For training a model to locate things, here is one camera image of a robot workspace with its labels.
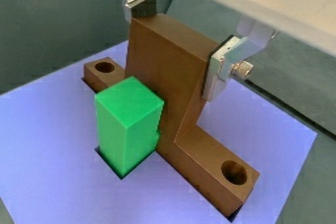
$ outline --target purple surface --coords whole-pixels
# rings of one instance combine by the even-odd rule
[[[157,153],[120,180],[95,151],[93,92],[83,64],[0,96],[0,196],[16,224],[229,223]],[[233,223],[276,222],[316,133],[237,82],[200,126],[261,173]]]

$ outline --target brown vertical post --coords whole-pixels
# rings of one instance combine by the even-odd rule
[[[225,215],[241,206],[257,171],[196,126],[201,91],[217,43],[165,15],[131,21],[125,77],[164,99],[156,151]]]

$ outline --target gray wall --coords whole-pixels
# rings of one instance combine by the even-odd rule
[[[217,42],[237,36],[240,13],[211,0],[173,0],[168,15]],[[279,32],[248,61],[249,81],[336,135],[336,58]]]
[[[120,0],[0,0],[0,93],[124,40]]]

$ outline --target circular hole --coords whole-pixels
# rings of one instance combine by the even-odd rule
[[[247,170],[235,161],[227,160],[221,164],[221,173],[225,179],[235,185],[243,185],[247,182]]]
[[[115,70],[115,66],[107,62],[97,63],[95,68],[99,72],[103,72],[103,73],[109,73]]]

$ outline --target green block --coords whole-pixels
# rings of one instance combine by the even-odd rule
[[[123,178],[155,150],[164,101],[129,77],[95,96],[100,154]]]

